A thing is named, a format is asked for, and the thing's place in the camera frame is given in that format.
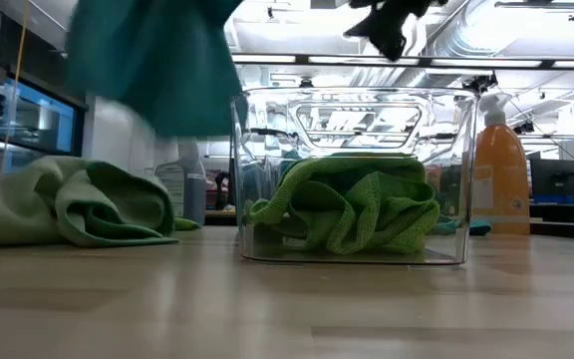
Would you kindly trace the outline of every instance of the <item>computer monitor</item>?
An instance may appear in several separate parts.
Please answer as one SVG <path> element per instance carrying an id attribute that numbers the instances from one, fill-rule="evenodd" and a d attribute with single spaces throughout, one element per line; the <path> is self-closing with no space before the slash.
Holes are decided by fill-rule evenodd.
<path id="1" fill-rule="evenodd" d="M 533 196 L 574 195 L 574 161 L 530 160 Z"/>

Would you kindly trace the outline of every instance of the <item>orange spray bottle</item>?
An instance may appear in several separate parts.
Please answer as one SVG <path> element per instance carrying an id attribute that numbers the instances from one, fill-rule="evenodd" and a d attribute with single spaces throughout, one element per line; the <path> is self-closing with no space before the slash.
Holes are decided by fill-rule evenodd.
<path id="1" fill-rule="evenodd" d="M 508 95 L 482 99 L 486 128 L 477 138 L 473 169 L 473 217 L 497 234 L 528 235 L 530 216 L 526 155 L 517 134 L 506 125 Z"/>

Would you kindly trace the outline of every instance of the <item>yellow cable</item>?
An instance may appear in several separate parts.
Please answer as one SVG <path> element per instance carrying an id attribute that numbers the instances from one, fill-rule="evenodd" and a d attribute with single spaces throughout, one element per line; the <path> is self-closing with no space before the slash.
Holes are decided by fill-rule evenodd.
<path id="1" fill-rule="evenodd" d="M 24 53 L 24 43 L 26 42 L 26 28 L 28 27 L 28 18 L 30 17 L 30 0 L 26 0 L 26 11 L 24 13 L 24 23 L 21 28 L 21 40 L 19 41 L 19 54 L 17 55 L 17 67 L 15 71 L 15 87 L 12 89 L 12 102 L 11 104 L 17 103 L 17 87 L 19 86 L 19 74 L 21 74 L 21 59 Z M 1 168 L 0 177 L 5 175 L 6 166 L 6 153 L 8 152 L 8 141 L 10 140 L 10 128 L 12 127 L 12 119 L 10 115 L 12 112 L 8 112 L 8 128 L 6 129 L 6 140 L 4 142 L 4 153 L 1 157 Z"/>

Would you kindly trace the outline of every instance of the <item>clear plastic bin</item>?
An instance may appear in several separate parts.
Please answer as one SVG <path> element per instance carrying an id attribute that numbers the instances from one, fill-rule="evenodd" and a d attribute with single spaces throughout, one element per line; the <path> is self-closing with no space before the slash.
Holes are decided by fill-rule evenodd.
<path id="1" fill-rule="evenodd" d="M 242 94 L 232 103 L 242 256 L 464 263 L 477 103 L 454 89 Z"/>

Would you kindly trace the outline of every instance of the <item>wooden table surface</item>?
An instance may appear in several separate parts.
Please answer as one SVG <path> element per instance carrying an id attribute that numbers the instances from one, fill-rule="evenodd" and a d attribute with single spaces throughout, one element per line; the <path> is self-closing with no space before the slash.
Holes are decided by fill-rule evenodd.
<path id="1" fill-rule="evenodd" d="M 266 265 L 182 244 L 0 249 L 0 358 L 574 359 L 574 240 L 477 238 L 459 267 Z"/>

